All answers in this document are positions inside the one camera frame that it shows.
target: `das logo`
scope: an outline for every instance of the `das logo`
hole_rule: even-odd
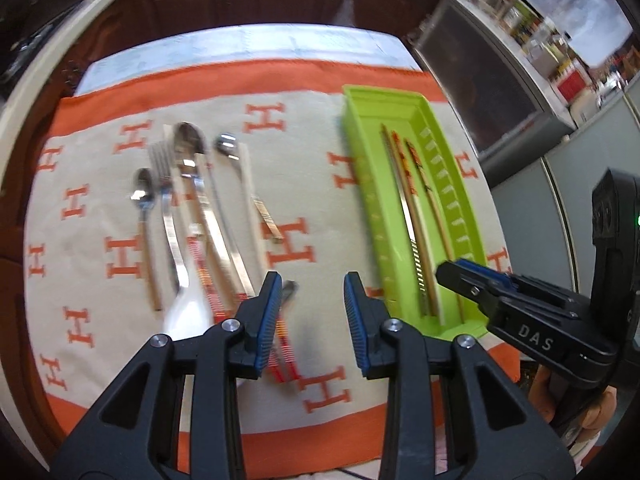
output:
[[[545,352],[551,350],[551,347],[554,343],[553,338],[550,337],[546,337],[541,341],[540,332],[534,332],[533,335],[531,335],[531,329],[525,324],[520,327],[518,335],[529,343],[533,343],[535,346],[542,347]]]

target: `orange h pattern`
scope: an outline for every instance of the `orange h pattern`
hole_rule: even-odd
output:
[[[338,163],[343,163],[347,165],[349,176],[344,177],[337,174],[333,174],[334,178],[334,186],[339,189],[344,188],[346,184],[357,184],[358,180],[356,179],[355,174],[353,173],[353,157],[350,156],[342,156],[336,155],[332,152],[327,152],[326,156],[329,159],[329,164],[332,166],[336,166]]]
[[[129,265],[127,261],[127,249],[133,251],[140,250],[140,244],[138,243],[138,237],[133,237],[128,240],[114,240],[110,236],[104,239],[104,250],[110,253],[114,249],[117,250],[117,264],[107,264],[107,278],[112,278],[117,274],[133,274],[136,278],[142,277],[141,263],[135,262]]]
[[[33,257],[33,265],[29,264],[29,277],[34,274],[44,276],[44,264],[40,264],[40,256],[44,256],[44,244],[39,246],[29,244],[29,256]]]
[[[46,359],[40,354],[40,361],[46,367],[49,367],[49,371],[51,375],[45,374],[45,378],[47,380],[47,384],[53,384],[54,386],[60,386],[60,388],[64,388],[66,391],[66,383],[64,380],[60,379],[56,375],[56,371],[60,371],[60,361],[58,359]]]
[[[308,234],[304,218],[298,218],[298,221],[293,224],[278,225],[278,229],[282,233],[282,236],[284,236],[284,240],[280,245],[284,252],[282,254],[274,254],[271,251],[267,251],[267,258],[269,260],[270,267],[273,267],[274,264],[292,262],[293,260],[307,260],[310,263],[315,262],[316,257],[314,256],[314,248],[312,246],[307,245],[301,251],[296,251],[293,248],[290,233],[299,232],[305,235]],[[262,236],[264,238],[271,237],[271,232],[264,224],[262,224]]]
[[[69,208],[62,208],[62,219],[69,216],[84,216],[84,206],[78,205],[79,197],[85,196],[89,193],[89,185],[84,184],[82,187],[76,189],[67,188],[65,191],[65,199],[69,200]]]
[[[38,166],[36,167],[36,171],[55,170],[57,163],[53,161],[53,158],[54,155],[59,155],[60,153],[62,153],[62,146],[60,146],[59,148],[47,148],[46,150],[42,150],[42,153],[40,153],[40,161]]]
[[[469,159],[469,154],[467,152],[463,152],[462,155],[456,155],[456,162],[458,163],[458,167],[460,168],[460,173],[462,173],[462,176],[464,178],[478,178],[478,174],[476,173],[476,170],[471,167],[470,164],[468,164],[469,166],[469,170],[466,170],[464,168],[464,165],[462,164],[463,162],[470,162]]]
[[[144,148],[146,146],[146,137],[139,137],[140,130],[148,130],[151,128],[151,120],[140,124],[132,124],[131,126],[123,126],[120,129],[120,135],[127,136],[124,142],[116,142],[113,153],[119,153],[129,148]]]
[[[78,341],[80,343],[85,343],[89,345],[91,348],[94,347],[94,335],[93,334],[83,334],[82,327],[80,326],[80,322],[89,323],[89,311],[87,309],[82,310],[69,310],[66,306],[63,307],[63,312],[65,313],[65,319],[72,319],[74,322],[74,331],[67,330],[66,338],[70,343],[74,341]]]
[[[486,259],[489,262],[493,262],[495,265],[495,270],[497,270],[498,272],[511,272],[511,266],[507,266],[506,269],[502,268],[502,264],[500,263],[500,260],[507,260],[509,258],[509,253],[507,253],[507,248],[503,247],[501,251],[499,251],[498,253],[494,253],[494,254],[488,254],[486,256]]]
[[[252,131],[254,130],[267,130],[270,128],[274,128],[275,130],[280,130],[281,132],[284,131],[284,121],[282,119],[279,119],[277,121],[272,121],[271,120],[271,113],[272,112],[279,112],[281,114],[284,113],[285,107],[284,107],[284,103],[277,103],[276,105],[271,105],[271,106],[255,106],[255,105],[247,105],[246,106],[246,114],[247,115],[252,115],[254,112],[257,112],[260,114],[260,122],[258,123],[251,123],[251,122],[245,122],[244,123],[244,132],[246,134],[250,134]]]
[[[385,295],[385,291],[381,288],[373,288],[372,286],[366,286],[364,291],[370,298],[382,298]]]
[[[312,413],[313,410],[318,408],[324,408],[336,402],[351,402],[351,393],[349,390],[343,390],[340,394],[332,396],[329,391],[329,381],[333,380],[345,380],[344,366],[338,366],[338,369],[326,375],[320,375],[318,377],[309,377],[308,379],[300,378],[298,380],[298,388],[301,392],[306,390],[308,386],[312,384],[318,384],[320,386],[320,392],[322,393],[321,400],[304,400],[304,405],[307,413]]]

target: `spoon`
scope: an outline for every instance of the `spoon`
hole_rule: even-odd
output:
[[[147,214],[151,211],[156,201],[156,194],[154,191],[153,178],[151,177],[151,172],[148,168],[140,168],[136,172],[136,176],[133,181],[133,188],[134,190],[131,195],[131,200],[140,210],[140,219],[138,220],[138,239],[142,245],[142,258],[144,272],[146,274],[146,288],[149,298],[151,299],[151,306],[154,311],[158,312],[162,310],[162,303],[160,301],[156,277],[153,272],[148,238],[148,226],[146,222]]]
[[[230,290],[228,290],[229,298],[236,298],[236,291],[233,290],[235,288],[235,280],[232,266],[236,269],[242,285],[242,291],[248,296],[254,296],[254,288],[246,272],[246,267],[242,262],[238,247],[230,235],[229,230],[226,228],[224,219],[221,218],[222,222],[218,222],[218,218],[216,218],[212,205],[207,197],[204,181],[200,174],[200,171],[205,171],[206,168],[202,166],[198,168],[196,166],[196,154],[205,156],[202,134],[190,123],[178,124],[174,129],[174,150],[175,162],[182,176],[188,177],[195,188],[200,211],[204,216],[204,227],[207,231],[207,238],[213,245],[214,254],[226,278],[226,284],[230,286]],[[228,248],[225,237],[222,235],[222,228],[226,231]]]
[[[218,150],[220,153],[222,153],[225,156],[228,156],[228,158],[231,159],[231,163],[233,167],[236,168],[236,171],[238,172],[240,179],[242,179],[242,169],[240,168],[240,165],[239,165],[240,156],[238,152],[237,139],[231,134],[220,134],[216,139],[216,142],[214,145],[216,150]],[[276,225],[276,223],[273,221],[273,218],[269,214],[267,206],[264,205],[264,202],[255,193],[251,195],[251,200],[254,202],[255,208],[258,210],[258,213],[260,213],[262,220],[264,221],[265,224],[267,224],[267,227],[271,232],[271,236],[273,237],[273,241],[277,243],[281,243],[281,241],[284,240],[284,236],[282,236],[282,233],[278,229],[278,226]]]

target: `metal screw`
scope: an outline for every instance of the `metal screw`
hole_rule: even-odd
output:
[[[150,342],[151,342],[151,346],[155,348],[162,348],[164,345],[166,345],[169,342],[169,338],[165,334],[156,334],[155,336],[151,337]]]
[[[232,317],[230,319],[225,319],[222,322],[222,330],[225,330],[226,332],[235,332],[239,328],[240,328],[240,322],[235,317]]]
[[[462,346],[462,348],[471,348],[476,344],[476,338],[469,334],[460,334],[456,338],[456,343]]]
[[[402,321],[392,317],[391,319],[387,319],[382,326],[385,327],[386,330],[389,330],[389,332],[399,332],[402,330]]]

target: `metal handle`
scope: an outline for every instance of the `metal handle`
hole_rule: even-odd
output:
[[[216,186],[213,181],[213,175],[211,173],[211,169],[208,164],[207,164],[207,171],[203,172],[202,177],[203,177],[203,183],[204,183],[205,189],[209,190],[211,193],[211,196],[213,197],[213,200],[215,200],[215,202],[220,204],[220,198],[218,197]],[[223,238],[226,240],[226,243],[228,245],[229,255],[231,256],[231,259],[236,268],[236,273],[238,274],[238,278],[240,279],[242,290],[244,290],[244,293],[249,298],[252,296],[255,296],[254,286],[252,285],[251,279],[249,278],[249,273],[247,272],[246,267],[244,266],[242,255],[238,250],[238,244],[236,243],[236,240],[233,236],[233,232],[227,225],[227,222],[225,221],[225,217],[222,214],[220,215],[220,227],[223,233]]]
[[[190,181],[193,184],[193,190],[199,206],[198,214],[201,216],[199,219],[201,221],[198,223],[202,224],[206,229],[207,245],[212,249],[215,263],[224,277],[224,283],[221,283],[221,286],[224,286],[228,300],[235,302],[237,300],[236,281],[234,279],[235,265],[232,263],[225,239],[222,236],[220,223],[207,197],[207,191],[202,179],[204,171],[207,171],[207,158],[203,153],[195,153],[194,158],[195,168],[193,168],[193,173],[190,175]]]
[[[180,245],[178,245],[178,236],[175,233],[174,216],[171,212],[171,193],[172,192],[169,188],[161,193],[160,205],[162,209],[162,223],[164,224],[166,241],[172,262],[174,263],[172,267],[174,274],[174,289],[176,294],[178,294],[181,288],[188,288],[189,274],[187,272],[187,267],[184,265],[184,260],[182,259],[182,252],[180,252]]]
[[[160,293],[158,292],[158,283],[156,282],[156,275],[154,273],[151,259],[151,250],[149,248],[146,218],[144,217],[142,217],[138,222],[138,236],[140,237],[139,240],[142,245],[142,260],[145,267],[144,277],[146,281],[146,291],[149,294],[149,300],[151,300],[151,308],[154,312],[160,312],[162,310],[162,301],[160,300]]]

